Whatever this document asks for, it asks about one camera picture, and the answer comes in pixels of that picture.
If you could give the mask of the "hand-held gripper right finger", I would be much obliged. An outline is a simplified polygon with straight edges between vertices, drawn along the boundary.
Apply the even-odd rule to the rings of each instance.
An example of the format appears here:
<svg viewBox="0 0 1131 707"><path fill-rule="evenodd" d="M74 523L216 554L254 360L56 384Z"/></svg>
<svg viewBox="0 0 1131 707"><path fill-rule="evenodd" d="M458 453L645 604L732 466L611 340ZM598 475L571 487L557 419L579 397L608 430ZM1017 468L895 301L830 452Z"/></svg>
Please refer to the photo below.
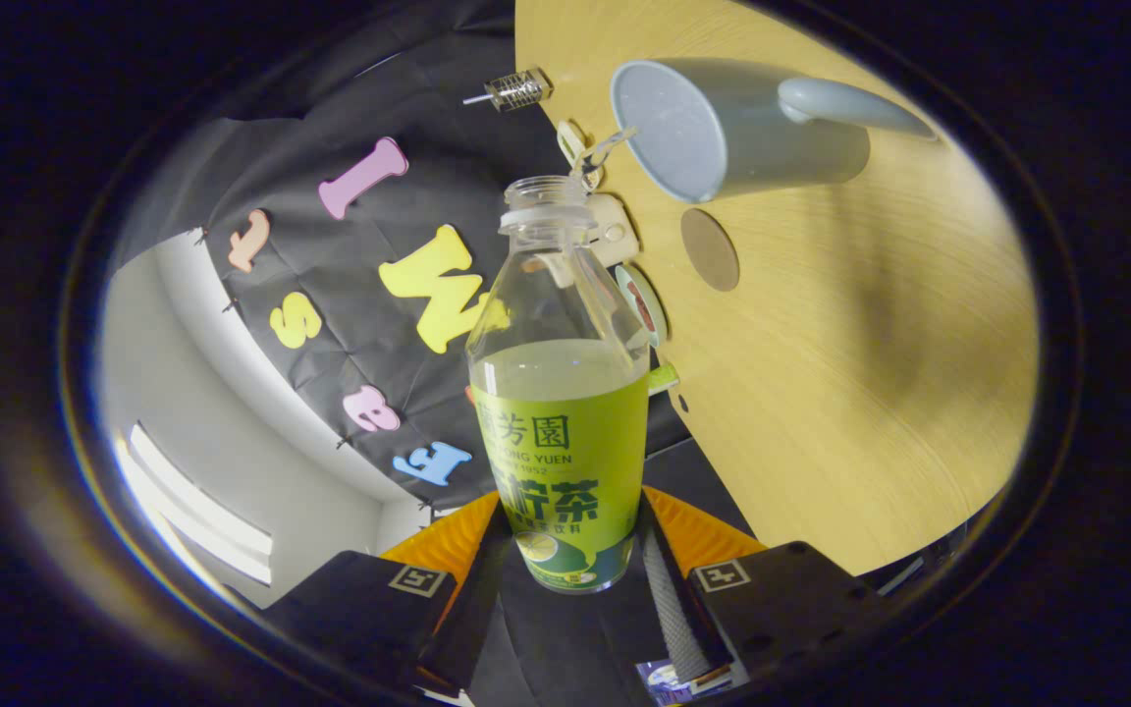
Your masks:
<svg viewBox="0 0 1131 707"><path fill-rule="evenodd" d="M769 549L644 488L637 536L681 683L798 681L870 638L889 601L808 542Z"/></svg>

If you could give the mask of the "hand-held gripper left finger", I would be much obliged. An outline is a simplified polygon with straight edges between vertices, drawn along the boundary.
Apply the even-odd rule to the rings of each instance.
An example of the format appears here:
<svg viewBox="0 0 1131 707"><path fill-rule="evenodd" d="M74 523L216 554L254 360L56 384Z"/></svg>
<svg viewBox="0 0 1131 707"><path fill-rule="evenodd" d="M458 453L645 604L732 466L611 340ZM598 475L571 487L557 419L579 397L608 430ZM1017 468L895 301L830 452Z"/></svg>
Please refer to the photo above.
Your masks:
<svg viewBox="0 0 1131 707"><path fill-rule="evenodd" d="M381 557L338 552L261 614L343 669L459 695L474 680L511 542L491 492Z"/></svg>

